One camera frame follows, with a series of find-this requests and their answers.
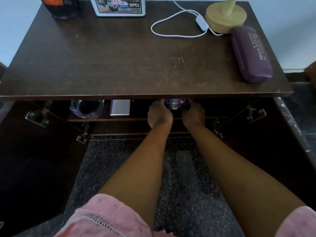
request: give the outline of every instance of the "forearm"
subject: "forearm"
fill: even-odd
[[[171,125],[165,123],[153,127],[136,151],[99,191],[131,207],[151,228],[170,128]]]
[[[190,132],[246,236],[274,236],[285,217],[304,205],[207,128],[196,126]]]

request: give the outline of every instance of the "wooden desk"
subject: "wooden desk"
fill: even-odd
[[[179,2],[205,14],[212,2]],[[42,5],[0,84],[2,100],[261,97],[292,93],[248,2],[245,25],[261,36],[274,76],[246,83],[230,35],[164,38],[151,25],[179,11],[172,2],[148,1],[140,18],[97,17],[89,1],[77,18],[56,20]],[[196,35],[195,16],[184,13],[156,32]]]

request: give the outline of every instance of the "purple glasses case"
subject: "purple glasses case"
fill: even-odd
[[[272,77],[268,55],[255,29],[236,27],[231,39],[241,74],[247,82],[260,83]]]

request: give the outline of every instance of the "pink shorts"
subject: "pink shorts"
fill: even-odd
[[[65,226],[55,235],[61,236],[137,236],[151,237],[142,218],[116,198],[97,194],[78,208]],[[153,237],[173,236],[165,231]],[[275,237],[316,236],[316,212],[302,206],[294,210],[279,227]]]

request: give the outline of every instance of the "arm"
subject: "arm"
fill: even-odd
[[[163,101],[155,101],[149,108],[148,123],[152,130],[98,192],[111,195],[131,207],[152,231],[163,155],[173,121],[172,113]]]
[[[274,236],[293,210],[305,204],[276,179],[221,142],[205,125],[204,109],[190,100],[183,123],[195,139],[246,236]]]

